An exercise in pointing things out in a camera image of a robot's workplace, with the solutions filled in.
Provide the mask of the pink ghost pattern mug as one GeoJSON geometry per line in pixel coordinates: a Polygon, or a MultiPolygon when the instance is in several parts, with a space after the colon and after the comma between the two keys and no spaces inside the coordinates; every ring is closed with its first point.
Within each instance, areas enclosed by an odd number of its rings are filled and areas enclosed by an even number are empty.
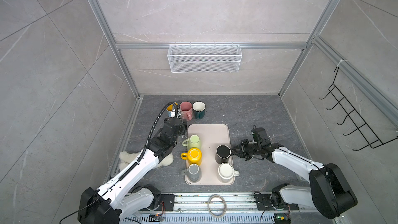
{"type": "Polygon", "coordinates": [[[182,119],[185,119],[187,121],[192,120],[193,118],[192,104],[188,101],[182,102],[180,104],[180,113],[182,119]]]}

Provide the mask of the light green mug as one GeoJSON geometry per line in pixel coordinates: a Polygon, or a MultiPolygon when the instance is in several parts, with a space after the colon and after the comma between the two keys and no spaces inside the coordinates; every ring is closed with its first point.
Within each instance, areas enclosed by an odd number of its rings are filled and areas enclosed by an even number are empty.
{"type": "Polygon", "coordinates": [[[202,148],[202,142],[200,140],[200,137],[198,135],[192,135],[188,139],[184,140],[182,142],[182,145],[184,147],[187,147],[187,149],[192,149],[192,148],[197,148],[201,149],[202,148]]]}

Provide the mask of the dark green mug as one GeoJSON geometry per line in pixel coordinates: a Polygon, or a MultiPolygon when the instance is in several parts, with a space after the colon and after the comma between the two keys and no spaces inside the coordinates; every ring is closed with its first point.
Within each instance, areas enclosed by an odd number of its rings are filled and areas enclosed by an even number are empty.
{"type": "Polygon", "coordinates": [[[205,116],[206,105],[203,102],[195,102],[192,106],[193,113],[196,119],[203,119],[205,116]]]}

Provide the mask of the black mug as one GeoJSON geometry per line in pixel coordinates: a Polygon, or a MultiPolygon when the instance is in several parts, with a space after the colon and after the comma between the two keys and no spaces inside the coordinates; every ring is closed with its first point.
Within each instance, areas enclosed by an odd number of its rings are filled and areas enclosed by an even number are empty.
{"type": "Polygon", "coordinates": [[[218,164],[228,163],[231,156],[231,148],[227,145],[219,145],[216,150],[215,160],[218,164]]]}

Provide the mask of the blue butterfly mug yellow inside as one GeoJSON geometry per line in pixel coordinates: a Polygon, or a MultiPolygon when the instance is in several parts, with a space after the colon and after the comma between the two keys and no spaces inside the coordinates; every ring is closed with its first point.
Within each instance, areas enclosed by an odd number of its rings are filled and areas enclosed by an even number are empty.
{"type": "Polygon", "coordinates": [[[167,110],[168,117],[170,117],[170,118],[172,118],[172,117],[179,118],[180,117],[180,107],[177,102],[174,102],[171,105],[169,105],[166,110],[167,110]]]}

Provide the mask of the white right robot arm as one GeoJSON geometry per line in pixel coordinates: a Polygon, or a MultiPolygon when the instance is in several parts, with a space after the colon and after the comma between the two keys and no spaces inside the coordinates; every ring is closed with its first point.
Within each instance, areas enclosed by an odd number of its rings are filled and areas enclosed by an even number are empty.
{"type": "Polygon", "coordinates": [[[328,219],[355,207],[358,199],[342,170],[333,163],[322,164],[290,151],[279,143],[271,143],[264,128],[252,129],[253,141],[244,139],[232,147],[232,154],[246,161],[268,160],[294,172],[308,187],[281,184],[269,196],[271,208],[283,209],[290,204],[315,208],[328,219]]]}

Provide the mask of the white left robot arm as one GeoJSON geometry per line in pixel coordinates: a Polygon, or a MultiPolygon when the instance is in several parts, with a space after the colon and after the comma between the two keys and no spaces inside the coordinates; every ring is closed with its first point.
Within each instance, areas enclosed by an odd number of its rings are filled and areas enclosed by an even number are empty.
{"type": "Polygon", "coordinates": [[[77,220],[81,224],[118,224],[141,209],[158,207],[161,195],[158,189],[135,185],[171,154],[186,131],[186,120],[165,118],[163,128],[136,159],[98,189],[89,187],[82,193],[77,220]]]}

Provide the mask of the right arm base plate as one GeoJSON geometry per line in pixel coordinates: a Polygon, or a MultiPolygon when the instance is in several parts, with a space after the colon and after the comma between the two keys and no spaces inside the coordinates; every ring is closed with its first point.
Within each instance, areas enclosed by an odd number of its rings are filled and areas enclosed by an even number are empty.
{"type": "Polygon", "coordinates": [[[258,210],[277,210],[277,211],[298,211],[299,206],[297,204],[286,203],[278,194],[262,194],[260,192],[254,193],[254,198],[258,210]]]}

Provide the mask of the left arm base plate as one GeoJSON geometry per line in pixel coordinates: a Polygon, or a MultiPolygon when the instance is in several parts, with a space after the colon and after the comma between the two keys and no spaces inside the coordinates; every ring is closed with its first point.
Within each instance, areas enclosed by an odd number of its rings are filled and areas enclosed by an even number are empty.
{"type": "Polygon", "coordinates": [[[173,211],[175,205],[174,194],[161,194],[156,195],[146,210],[149,211],[173,211]]]}

